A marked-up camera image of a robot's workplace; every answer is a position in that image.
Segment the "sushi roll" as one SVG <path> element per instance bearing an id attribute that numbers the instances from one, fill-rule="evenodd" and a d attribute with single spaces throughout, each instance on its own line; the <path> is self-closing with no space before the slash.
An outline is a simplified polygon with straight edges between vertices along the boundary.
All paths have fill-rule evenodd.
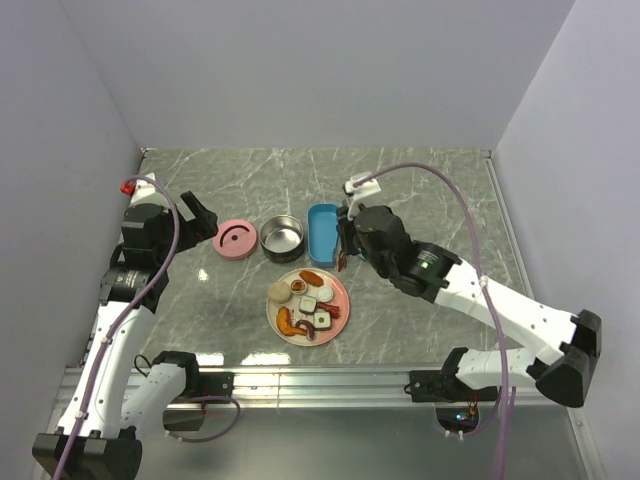
<path id="1" fill-rule="evenodd" d="M 317 331 L 328 331 L 332 327 L 331 315 L 326 311 L 318 311 L 313 314 L 313 326 Z"/>
<path id="2" fill-rule="evenodd" d="M 303 295 L 299 299 L 298 310 L 305 315 L 312 315 L 316 310 L 317 299 L 312 296 Z"/>

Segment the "white round rice cake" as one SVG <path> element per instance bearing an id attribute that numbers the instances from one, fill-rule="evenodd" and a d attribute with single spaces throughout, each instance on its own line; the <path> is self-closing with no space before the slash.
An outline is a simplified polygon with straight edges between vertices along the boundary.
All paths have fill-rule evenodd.
<path id="1" fill-rule="evenodd" d="M 333 289 L 329 286 L 321 286 L 317 289 L 316 298 L 319 302 L 329 303 L 334 297 Z"/>

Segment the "red chicken drumstick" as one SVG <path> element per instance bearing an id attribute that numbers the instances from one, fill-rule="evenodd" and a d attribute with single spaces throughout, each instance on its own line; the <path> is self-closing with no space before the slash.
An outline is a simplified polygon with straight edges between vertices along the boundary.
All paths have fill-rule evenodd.
<path id="1" fill-rule="evenodd" d="M 317 302 L 316 307 L 327 312 L 332 319 L 337 319 L 340 317 L 341 311 L 338 305 L 331 305 L 325 302 Z"/>

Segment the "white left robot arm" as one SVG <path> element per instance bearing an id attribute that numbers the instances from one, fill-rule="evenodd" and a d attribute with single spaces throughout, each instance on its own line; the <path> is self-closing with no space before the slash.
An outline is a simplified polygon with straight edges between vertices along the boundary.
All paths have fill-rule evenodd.
<path id="1" fill-rule="evenodd" d="M 126 389 L 135 356 L 156 322 L 173 254 L 213 238 L 217 216 L 190 191 L 185 219 L 151 185 L 135 188 L 109 270 L 101 280 L 94 337 L 73 396 L 32 455 L 54 479 L 132 479 L 143 443 L 162 430 L 174 399 L 189 402 L 202 388 L 194 354 L 164 351 L 133 394 Z"/>

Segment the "beige round bun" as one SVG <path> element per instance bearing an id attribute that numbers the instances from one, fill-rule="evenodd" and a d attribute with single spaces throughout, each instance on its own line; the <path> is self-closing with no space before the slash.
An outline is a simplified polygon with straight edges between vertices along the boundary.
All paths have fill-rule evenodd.
<path id="1" fill-rule="evenodd" d="M 286 303 L 290 299 L 291 295 L 292 293 L 288 284 L 283 281 L 272 282 L 267 287 L 268 299 L 277 304 Z"/>

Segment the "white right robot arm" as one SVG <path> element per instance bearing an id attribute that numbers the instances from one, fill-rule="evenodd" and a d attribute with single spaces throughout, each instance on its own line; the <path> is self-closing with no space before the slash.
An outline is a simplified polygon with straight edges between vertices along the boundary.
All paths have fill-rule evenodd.
<path id="1" fill-rule="evenodd" d="M 455 348 L 439 374 L 452 399 L 473 390 L 535 388 L 569 408 L 584 405 L 602 351 L 602 320 L 590 310 L 558 310 L 490 278 L 429 242 L 414 240 L 387 206 L 337 210 L 342 255 L 362 255 L 373 270 L 410 297 L 465 314 L 517 342 L 480 351 Z"/>

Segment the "orange fried shrimp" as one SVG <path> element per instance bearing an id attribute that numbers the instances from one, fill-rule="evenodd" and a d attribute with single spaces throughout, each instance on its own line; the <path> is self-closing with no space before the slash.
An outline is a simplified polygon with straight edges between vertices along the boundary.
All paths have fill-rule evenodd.
<path id="1" fill-rule="evenodd" d="M 291 313 L 286 306 L 281 306 L 276 315 L 276 326 L 279 332 L 286 336 L 292 337 L 296 335 L 305 336 L 307 330 L 301 327 L 295 327 L 291 323 Z"/>

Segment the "steel serving tongs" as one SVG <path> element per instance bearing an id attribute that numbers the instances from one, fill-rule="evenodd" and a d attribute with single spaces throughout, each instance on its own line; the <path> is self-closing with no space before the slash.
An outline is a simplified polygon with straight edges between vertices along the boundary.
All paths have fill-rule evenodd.
<path id="1" fill-rule="evenodd" d="M 338 221 L 337 257 L 340 251 L 344 251 L 348 255 L 348 250 L 349 250 L 348 226 L 349 226 L 349 221 L 347 219 L 340 219 Z"/>

